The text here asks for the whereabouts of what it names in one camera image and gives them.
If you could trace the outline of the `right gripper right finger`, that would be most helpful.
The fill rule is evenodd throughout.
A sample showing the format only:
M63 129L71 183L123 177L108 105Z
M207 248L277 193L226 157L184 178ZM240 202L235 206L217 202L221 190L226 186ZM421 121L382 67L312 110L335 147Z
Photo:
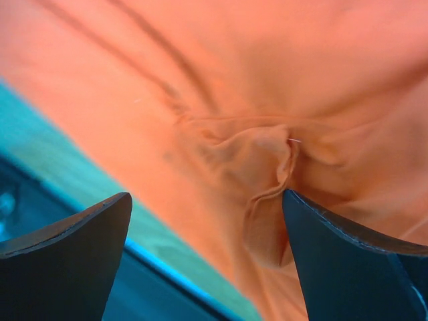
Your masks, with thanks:
M427 319L427 246L369 229L293 190L282 207L309 320Z

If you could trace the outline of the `orange t shirt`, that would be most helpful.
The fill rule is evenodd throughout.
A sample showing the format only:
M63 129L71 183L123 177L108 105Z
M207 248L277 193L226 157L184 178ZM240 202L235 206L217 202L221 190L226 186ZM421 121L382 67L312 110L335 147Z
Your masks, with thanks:
M427 242L426 1L2 1L1 77L265 320L286 189Z

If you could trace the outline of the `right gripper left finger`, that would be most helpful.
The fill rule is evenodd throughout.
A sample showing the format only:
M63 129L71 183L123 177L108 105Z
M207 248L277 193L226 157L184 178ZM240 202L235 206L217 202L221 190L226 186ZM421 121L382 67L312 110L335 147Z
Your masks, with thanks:
M131 211L131 195L118 193L1 242L1 319L101 320Z

